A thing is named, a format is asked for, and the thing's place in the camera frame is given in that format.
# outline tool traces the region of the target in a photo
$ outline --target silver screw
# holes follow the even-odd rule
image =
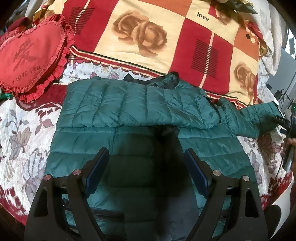
[[[73,172],[73,174],[74,174],[75,176],[78,176],[80,173],[81,173],[81,170],[80,170],[80,169],[76,169],[76,170],[74,170],[74,172]]]
[[[243,176],[242,177],[246,182],[250,181],[250,178],[248,176]]]
[[[49,179],[51,179],[51,175],[47,174],[45,177],[44,177],[44,180],[48,181]]]
[[[213,174],[217,177],[219,177],[221,175],[221,172],[219,172],[218,170],[213,171]]]

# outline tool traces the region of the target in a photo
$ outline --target dark red cloth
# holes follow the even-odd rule
[[[62,15],[52,15],[35,28],[15,33],[0,46],[0,86],[29,102],[63,73],[74,32]]]
[[[27,18],[27,17],[22,17],[18,20],[16,20],[15,22],[13,22],[8,29],[6,30],[6,32],[10,32],[12,30],[15,30],[18,27],[27,27],[29,24],[31,24],[32,21]]]

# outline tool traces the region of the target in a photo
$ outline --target brown rose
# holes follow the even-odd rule
[[[244,62],[240,62],[234,70],[234,77],[240,87],[248,92],[248,97],[251,99],[254,96],[254,83],[256,79],[251,69]]]
[[[227,25],[231,22],[231,14],[229,8],[221,4],[217,4],[215,10],[219,22],[221,22],[224,25]]]
[[[167,33],[162,26],[149,21],[138,11],[127,11],[112,26],[118,40],[126,44],[137,44],[139,53],[145,57],[157,56],[167,43]]]

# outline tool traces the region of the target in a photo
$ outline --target jacket sleeve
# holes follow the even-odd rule
[[[258,138],[275,129],[278,125],[272,121],[272,118],[276,115],[282,116],[274,102],[237,110],[232,103],[221,98],[216,107],[221,116],[221,123],[227,125],[232,134],[249,138]]]

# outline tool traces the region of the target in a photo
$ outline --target green puffer jacket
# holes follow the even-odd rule
[[[276,127],[271,118],[280,114],[274,103],[238,111],[225,99],[213,105],[206,97],[183,81],[173,90],[99,77],[74,82],[45,174],[67,176],[106,147],[110,162],[88,199],[103,233],[128,241],[185,240],[205,199],[184,167],[184,151],[192,148],[212,170],[255,183],[236,135],[257,138]],[[70,213],[67,219],[75,225]]]

